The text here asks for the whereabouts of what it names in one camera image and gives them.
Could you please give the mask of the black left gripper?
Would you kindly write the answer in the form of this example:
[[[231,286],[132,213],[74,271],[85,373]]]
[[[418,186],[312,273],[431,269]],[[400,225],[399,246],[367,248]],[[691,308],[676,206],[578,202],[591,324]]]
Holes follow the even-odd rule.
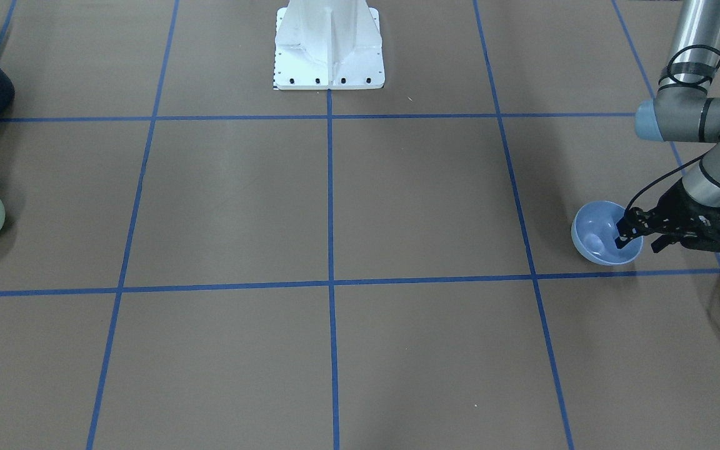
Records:
[[[684,248],[720,253],[720,206],[709,207],[695,201],[683,186],[672,186],[657,205],[644,211],[630,207],[616,223],[618,249],[643,236],[657,234],[651,243],[653,253],[680,243]]]

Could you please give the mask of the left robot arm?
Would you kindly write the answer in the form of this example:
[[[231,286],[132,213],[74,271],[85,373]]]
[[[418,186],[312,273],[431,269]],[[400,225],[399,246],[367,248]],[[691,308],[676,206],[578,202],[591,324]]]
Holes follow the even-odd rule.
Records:
[[[629,202],[614,244],[655,234],[654,253],[680,243],[720,253],[720,1],[686,1],[654,99],[636,112],[645,140],[711,143],[649,210]]]

